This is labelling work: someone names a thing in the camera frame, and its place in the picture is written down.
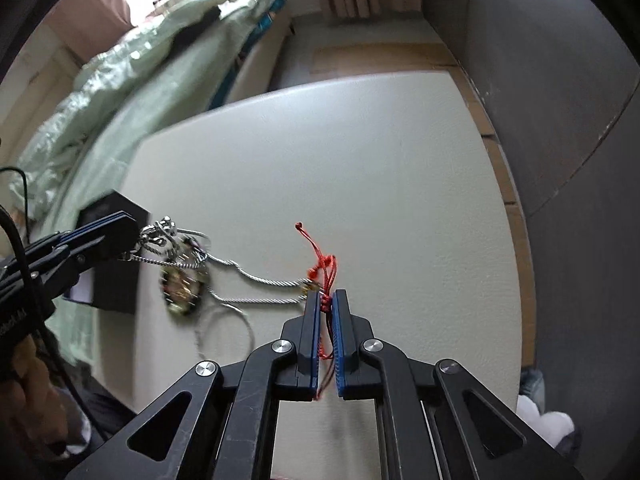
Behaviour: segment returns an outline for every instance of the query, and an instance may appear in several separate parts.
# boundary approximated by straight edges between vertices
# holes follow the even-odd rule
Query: red cord
[[[313,241],[311,236],[309,236],[309,233],[307,233],[302,227],[302,222],[298,222],[296,224],[296,229],[300,231],[300,234],[302,234],[303,237],[305,237],[314,248],[316,257],[318,258],[318,262],[306,272],[306,275],[310,280],[315,280],[318,277],[318,272],[320,271],[320,269],[322,269],[323,280],[322,290],[320,291],[320,293],[322,294],[322,298],[320,299],[320,310],[324,312],[325,315],[331,314],[331,288],[332,286],[334,286],[335,275],[338,272],[338,260],[333,254],[322,254],[322,251],[320,250],[318,244]],[[324,345],[322,344],[322,337],[320,338],[320,341],[318,343],[318,357],[323,360],[331,359],[332,362],[326,374],[324,375],[324,378],[322,378],[320,387],[318,388],[318,392],[316,393],[316,400],[320,399],[322,392],[330,384],[335,371],[333,362],[334,352],[332,350],[330,354],[326,353],[326,351],[324,350]]]

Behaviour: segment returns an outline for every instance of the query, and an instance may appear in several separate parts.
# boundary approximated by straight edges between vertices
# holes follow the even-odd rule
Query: black box
[[[80,211],[76,229],[118,211],[129,213],[140,228],[148,222],[146,210],[117,191],[111,191]],[[135,314],[139,274],[138,262],[104,262],[83,272],[78,283],[65,293],[65,299],[103,310]]]

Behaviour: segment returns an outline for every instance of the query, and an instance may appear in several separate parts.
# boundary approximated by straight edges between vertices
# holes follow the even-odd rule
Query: black cable
[[[23,283],[24,289],[27,291],[27,294],[31,300],[31,301],[26,301],[27,304],[25,305],[25,309],[28,311],[28,314],[30,316],[33,316],[33,319],[36,320],[36,323],[38,326],[38,332],[40,333],[40,338],[42,339],[42,342],[44,343],[44,346],[47,349],[47,352],[50,354],[51,359],[55,363],[56,368],[58,369],[58,373],[60,374],[60,376],[62,377],[62,380],[65,383],[66,389],[69,390],[69,392],[71,393],[72,397],[75,399],[78,406],[80,406],[80,409],[86,415],[86,418],[89,419],[89,422],[95,428],[95,431],[97,431],[97,433],[100,435],[101,439],[106,442],[107,441],[106,433],[101,428],[100,424],[98,424],[98,421],[95,420],[94,414],[89,410],[87,405],[84,403],[84,400],[82,400],[82,397],[80,397],[80,394],[78,393],[78,390],[76,390],[76,387],[72,383],[71,378],[69,377],[69,374],[66,373],[65,366],[63,365],[63,362],[62,362],[62,357],[60,357],[60,354],[56,351],[56,346],[52,343],[52,341],[49,338],[50,334],[49,334],[49,331],[47,330],[47,327],[44,324],[44,319],[42,319],[42,314],[39,308],[40,301],[38,300],[38,293],[36,292],[35,285],[33,284],[33,279],[31,278],[31,272],[29,270],[29,263],[27,261],[27,256],[24,253],[24,246],[22,245],[22,240],[20,240],[20,233],[18,232],[18,228],[15,226],[14,221],[11,220],[11,216],[9,215],[9,213],[1,205],[0,205],[0,227],[4,229],[4,232],[9,238],[9,241],[11,242],[11,247],[14,250],[15,261],[18,265],[18,268],[20,269],[20,275],[22,277],[22,283]]]
[[[27,243],[31,243],[31,229],[29,228],[29,197],[27,195],[27,176],[24,174],[24,171],[20,168],[16,168],[15,166],[3,166],[0,168],[0,173],[4,173],[5,171],[15,171],[16,173],[20,173],[22,177],[22,187],[24,188],[24,228],[26,230],[27,235]]]

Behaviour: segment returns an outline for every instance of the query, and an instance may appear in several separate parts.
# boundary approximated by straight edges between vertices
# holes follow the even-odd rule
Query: white table
[[[208,233],[216,256],[274,279],[303,277],[314,263],[294,229],[302,221],[337,255],[335,285],[376,336],[411,358],[457,359],[514,408],[520,300],[511,235],[448,73],[332,80],[200,115],[144,142],[122,192],[154,219]],[[221,295],[264,294],[232,271],[212,273]],[[142,267],[135,326],[105,313],[98,322],[97,376],[138,411],[198,360],[193,325],[166,311],[158,279],[158,267]],[[258,345],[299,315],[248,310]],[[229,364],[244,358],[247,341],[242,322],[223,316],[206,353]],[[132,372],[131,383],[122,380]],[[281,405],[274,475],[379,477],[372,401],[343,402],[334,391]]]

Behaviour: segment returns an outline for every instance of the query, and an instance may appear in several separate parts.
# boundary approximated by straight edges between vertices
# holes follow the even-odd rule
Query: silver screw
[[[196,364],[196,373],[201,377],[208,377],[216,371],[216,364],[213,361],[201,361]]]
[[[291,350],[292,346],[293,345],[290,341],[287,341],[286,339],[278,339],[277,341],[273,342],[273,344],[271,345],[271,349],[278,354],[285,354],[286,352]]]
[[[367,352],[380,352],[384,345],[380,339],[367,339],[362,346]]]
[[[453,359],[443,359],[440,361],[440,370],[446,374],[457,374],[460,368],[460,364]]]

